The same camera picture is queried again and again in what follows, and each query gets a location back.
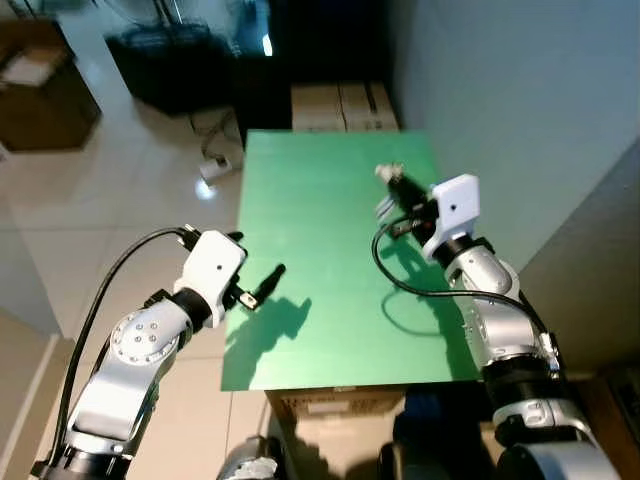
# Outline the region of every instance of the floor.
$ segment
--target floor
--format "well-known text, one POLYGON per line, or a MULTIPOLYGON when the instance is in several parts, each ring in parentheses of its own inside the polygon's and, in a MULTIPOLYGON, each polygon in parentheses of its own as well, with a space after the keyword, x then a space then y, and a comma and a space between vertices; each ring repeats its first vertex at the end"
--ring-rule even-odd
MULTIPOLYGON (((101 277, 126 246, 161 226, 233 229, 242 187, 238 171, 202 195, 199 139, 186 118, 169 119, 132 100, 102 41, 100 15, 87 8, 61 17, 103 111, 86 148, 30 155, 0 151, 0 243, 12 245, 0 255, 13 262, 11 278, 1 279, 0 303, 38 328, 59 328, 67 337, 79 332, 101 277)), ((185 257, 175 241, 163 239, 127 264, 96 319, 78 384, 88 377, 114 323, 155 290, 170 288, 185 257)), ((215 478, 234 445, 256 432, 277 430, 262 392, 219 390, 224 342, 224 328, 205 329, 180 353, 162 382, 131 480, 215 478)), ((52 414, 40 458, 53 421, 52 414)), ((292 451, 314 466, 314 478, 353 478, 347 472, 375 458, 392 422, 392 413, 300 422, 292 451)))

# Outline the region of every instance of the green tabletop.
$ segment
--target green tabletop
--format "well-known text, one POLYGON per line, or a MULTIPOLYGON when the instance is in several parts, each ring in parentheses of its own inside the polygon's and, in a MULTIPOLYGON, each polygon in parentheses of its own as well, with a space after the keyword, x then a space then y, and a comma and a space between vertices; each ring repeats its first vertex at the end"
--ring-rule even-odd
MULTIPOLYGON (((439 180, 423 135, 267 133, 249 136, 239 229, 249 257, 241 285, 287 272, 258 312, 228 316, 223 390, 445 382, 477 377, 450 299, 400 292, 371 259, 380 163, 439 180)), ((411 239, 384 241, 392 272, 446 288, 411 239)))

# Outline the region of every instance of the green table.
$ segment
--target green table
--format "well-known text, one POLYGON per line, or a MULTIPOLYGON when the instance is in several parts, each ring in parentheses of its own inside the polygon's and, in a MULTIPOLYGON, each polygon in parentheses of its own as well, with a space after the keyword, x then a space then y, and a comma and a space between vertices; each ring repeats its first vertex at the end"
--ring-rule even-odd
MULTIPOLYGON (((439 180, 419 134, 251 133, 240 283, 252 288, 279 262, 287 272, 258 312, 229 315, 223 390, 477 378, 453 301, 397 291, 371 259, 374 208, 386 194, 374 167, 389 162, 425 186, 439 180)), ((392 272, 446 288, 414 243, 381 245, 392 272)))

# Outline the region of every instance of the tile floor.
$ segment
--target tile floor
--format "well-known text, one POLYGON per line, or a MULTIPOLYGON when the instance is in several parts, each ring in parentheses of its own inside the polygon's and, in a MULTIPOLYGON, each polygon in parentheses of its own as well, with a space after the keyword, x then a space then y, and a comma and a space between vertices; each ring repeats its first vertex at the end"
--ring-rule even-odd
MULTIPOLYGON (((199 139, 186 118, 169 119, 131 99, 102 41, 96 10, 66 14, 61 21, 103 118, 82 152, 0 152, 0 239, 18 241, 28 257, 14 269, 20 278, 10 283, 16 287, 0 295, 2 302, 17 298, 12 305, 27 308, 34 289, 40 288, 47 305, 39 313, 27 308, 29 319, 37 324, 50 316, 52 322, 40 325, 44 330, 59 326, 73 337, 101 276, 137 237, 159 226, 184 223, 232 229, 242 176, 238 172, 219 182, 210 199, 198 198, 199 139)), ((170 288, 185 256, 172 240, 163 239, 127 264, 96 319, 77 383, 89 375, 114 322, 156 289, 170 288)), ((220 391, 223 354, 223 328, 201 332, 181 352, 162 383, 131 480, 215 478, 235 444, 267 431, 270 409, 262 392, 220 391)), ((355 463, 376 456, 390 436, 392 420, 393 415, 301 422, 293 450, 304 450, 301 458, 307 462, 309 451, 314 452, 315 461, 324 465, 317 478, 327 477, 328 471, 342 478, 355 463)), ((53 416, 41 456, 50 442, 52 422, 53 416)))

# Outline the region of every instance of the robotic arm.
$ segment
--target robotic arm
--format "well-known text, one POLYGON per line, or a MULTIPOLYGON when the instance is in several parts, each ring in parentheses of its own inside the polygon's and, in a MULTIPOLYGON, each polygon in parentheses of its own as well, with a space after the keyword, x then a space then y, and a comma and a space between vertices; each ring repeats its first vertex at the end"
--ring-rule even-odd
POLYGON ((218 231, 187 232, 195 245, 188 246, 174 293, 154 294, 116 325, 69 416, 63 448, 34 465, 36 477, 124 479, 177 352, 203 325, 217 326, 236 302, 256 309, 284 273, 278 265, 253 294, 246 292, 237 282, 247 252, 218 231))
MULTIPOLYGON (((452 296, 462 313, 467 344, 493 405, 496 439, 506 447, 498 478, 617 479, 571 399, 555 340, 520 291, 518 275, 485 239, 472 238, 480 213, 478 179, 461 175, 428 194, 399 165, 378 166, 376 174, 389 190, 378 216, 394 205, 405 214, 380 233, 411 233, 425 260, 437 262, 454 289, 412 290, 452 296)), ((377 240, 373 249, 377 258, 377 240)))

